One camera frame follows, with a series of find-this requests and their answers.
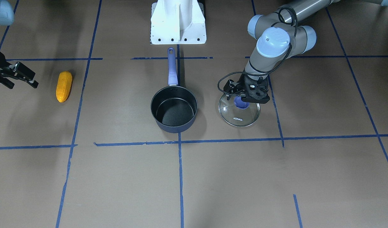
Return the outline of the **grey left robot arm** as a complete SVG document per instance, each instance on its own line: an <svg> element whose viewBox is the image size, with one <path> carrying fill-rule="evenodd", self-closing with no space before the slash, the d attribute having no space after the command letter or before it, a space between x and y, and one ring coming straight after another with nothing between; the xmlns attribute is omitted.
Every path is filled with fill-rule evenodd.
<svg viewBox="0 0 388 228"><path fill-rule="evenodd" d="M300 23L319 10L333 4L334 0L293 0L268 15L255 15L247 31L256 39L256 47L243 71L238 71L237 82L228 80L223 97L238 97L243 102L264 104L270 100L268 77L286 59L305 53L314 47L317 36L310 26Z"/></svg>

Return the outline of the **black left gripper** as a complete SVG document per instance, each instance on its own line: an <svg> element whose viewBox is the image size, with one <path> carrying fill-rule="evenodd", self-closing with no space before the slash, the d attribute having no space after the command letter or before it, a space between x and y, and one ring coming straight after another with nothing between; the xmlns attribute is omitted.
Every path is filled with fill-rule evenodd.
<svg viewBox="0 0 388 228"><path fill-rule="evenodd" d="M242 97L246 99L248 97L248 93L246 91L246 84L243 79L235 82L232 79L229 79L223 87L223 92L229 96Z"/></svg>

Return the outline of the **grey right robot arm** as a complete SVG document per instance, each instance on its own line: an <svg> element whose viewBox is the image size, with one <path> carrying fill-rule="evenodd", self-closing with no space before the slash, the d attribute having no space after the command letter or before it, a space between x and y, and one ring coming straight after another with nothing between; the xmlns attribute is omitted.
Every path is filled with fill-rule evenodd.
<svg viewBox="0 0 388 228"><path fill-rule="evenodd" d="M7 0L0 0L0 26L10 26L14 22L14 11ZM21 80L29 84L32 88L38 87L35 81L35 72L22 62L17 61L11 64L6 60L5 55L0 52L0 84L9 89L13 89L15 84L9 78Z"/></svg>

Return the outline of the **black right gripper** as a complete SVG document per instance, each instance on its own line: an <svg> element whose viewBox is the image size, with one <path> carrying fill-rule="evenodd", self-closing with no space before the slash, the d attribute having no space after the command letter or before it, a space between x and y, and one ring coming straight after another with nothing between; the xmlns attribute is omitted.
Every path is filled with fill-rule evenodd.
<svg viewBox="0 0 388 228"><path fill-rule="evenodd" d="M32 88L38 87L38 82L34 79L36 73L28 68L22 62L17 61L15 64L11 65L6 61L5 56L0 52L0 68L8 68L13 72L15 79L22 80L27 82ZM14 83L9 79L0 76L0 83L6 86L9 89L13 89Z"/></svg>

